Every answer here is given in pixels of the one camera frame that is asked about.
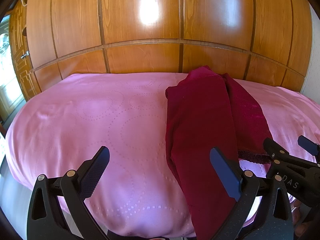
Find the right hand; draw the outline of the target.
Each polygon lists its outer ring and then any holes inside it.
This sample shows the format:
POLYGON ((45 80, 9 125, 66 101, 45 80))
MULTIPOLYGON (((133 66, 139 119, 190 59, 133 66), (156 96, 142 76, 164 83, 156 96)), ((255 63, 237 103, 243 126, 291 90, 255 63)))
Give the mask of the right hand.
POLYGON ((293 225, 295 226, 295 235, 297 237, 301 237, 311 224, 311 222, 300 223, 300 221, 302 220, 302 213, 300 211, 301 204, 302 202, 298 199, 295 199, 291 203, 293 225))

